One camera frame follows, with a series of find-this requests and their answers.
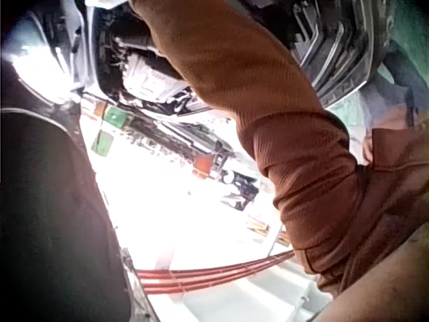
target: mechanical part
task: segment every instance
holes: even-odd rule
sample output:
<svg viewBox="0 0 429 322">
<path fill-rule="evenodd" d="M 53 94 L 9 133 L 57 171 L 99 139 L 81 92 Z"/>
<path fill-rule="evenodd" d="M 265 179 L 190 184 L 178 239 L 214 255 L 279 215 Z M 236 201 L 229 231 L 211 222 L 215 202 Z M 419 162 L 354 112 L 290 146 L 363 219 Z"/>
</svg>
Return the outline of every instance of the mechanical part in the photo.
<svg viewBox="0 0 429 322">
<path fill-rule="evenodd" d="M 140 99 L 165 103 L 188 85 L 184 80 L 152 68 L 141 56 L 132 54 L 128 57 L 128 69 L 123 77 L 123 86 Z"/>
</svg>

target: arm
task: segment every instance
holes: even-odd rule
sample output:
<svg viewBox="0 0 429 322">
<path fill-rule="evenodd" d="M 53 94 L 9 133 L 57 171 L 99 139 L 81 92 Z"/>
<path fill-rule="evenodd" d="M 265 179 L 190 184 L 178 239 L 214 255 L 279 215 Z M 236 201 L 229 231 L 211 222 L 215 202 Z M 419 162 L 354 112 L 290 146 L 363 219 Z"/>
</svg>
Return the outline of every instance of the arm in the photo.
<svg viewBox="0 0 429 322">
<path fill-rule="evenodd" d="M 356 162 L 342 124 L 289 52 L 222 0 L 132 4 L 196 93 L 237 120 L 243 147 L 275 184 L 275 205 L 307 271 L 346 258 L 333 249 L 359 203 Z"/>
</svg>

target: orange long-sleeve shirt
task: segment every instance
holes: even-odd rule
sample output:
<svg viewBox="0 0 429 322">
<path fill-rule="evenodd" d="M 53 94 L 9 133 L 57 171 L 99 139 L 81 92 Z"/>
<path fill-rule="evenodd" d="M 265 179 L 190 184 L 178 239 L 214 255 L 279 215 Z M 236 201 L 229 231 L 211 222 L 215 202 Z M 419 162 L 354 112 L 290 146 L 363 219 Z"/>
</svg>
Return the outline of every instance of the orange long-sleeve shirt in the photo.
<svg viewBox="0 0 429 322">
<path fill-rule="evenodd" d="M 429 220 L 429 124 L 374 129 L 373 163 L 360 167 L 342 123 L 261 26 L 223 0 L 131 2 L 196 93 L 237 120 L 320 289 L 342 292 Z"/>
</svg>

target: red wire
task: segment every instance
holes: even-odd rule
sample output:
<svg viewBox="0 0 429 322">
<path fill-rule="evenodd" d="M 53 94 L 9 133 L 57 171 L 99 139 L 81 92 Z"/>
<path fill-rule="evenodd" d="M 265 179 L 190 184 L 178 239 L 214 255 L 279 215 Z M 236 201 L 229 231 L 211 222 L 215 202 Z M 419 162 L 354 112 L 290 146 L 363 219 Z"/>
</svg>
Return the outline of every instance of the red wire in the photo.
<svg viewBox="0 0 429 322">
<path fill-rule="evenodd" d="M 294 252 L 290 250 L 288 252 L 284 252 L 275 256 L 261 258 L 259 260 L 252 260 L 246 263 L 233 264 L 229 266 L 214 267 L 214 268 L 200 268 L 196 270 L 137 270 L 137 276 L 141 279 L 146 279 L 146 280 L 150 280 L 150 279 L 156 279 L 156 280 L 168 279 L 169 280 L 169 279 L 172 279 L 172 275 L 174 275 L 175 278 L 190 278 L 190 277 L 206 276 L 210 274 L 220 274 L 223 272 L 238 270 L 239 268 L 247 268 L 247 266 L 263 263 L 269 260 L 277 260 L 283 257 L 290 258 L 288 256 L 290 256 L 290 254 L 293 255 L 293 253 Z"/>
<path fill-rule="evenodd" d="M 284 260 L 287 260 L 293 256 L 294 254 L 292 252 L 291 254 L 289 254 L 287 258 L 284 258 L 284 259 L 278 258 L 273 262 L 269 262 L 267 264 L 264 264 L 256 268 L 254 271 L 248 270 L 246 272 L 238 272 L 238 273 L 230 274 L 228 276 L 218 276 L 216 278 L 209 278 L 206 280 L 195 280 L 195 281 L 176 282 L 176 283 L 159 283 L 157 285 L 149 284 L 149 287 L 147 287 L 147 284 L 142 284 L 142 287 L 144 288 L 146 294 L 173 294 L 173 293 L 179 293 L 179 292 L 189 292 L 191 290 L 199 290 L 202 288 L 216 286 L 216 285 L 232 282 L 240 278 L 248 277 L 256 272 L 261 272 L 266 268 L 279 264 Z"/>
</svg>

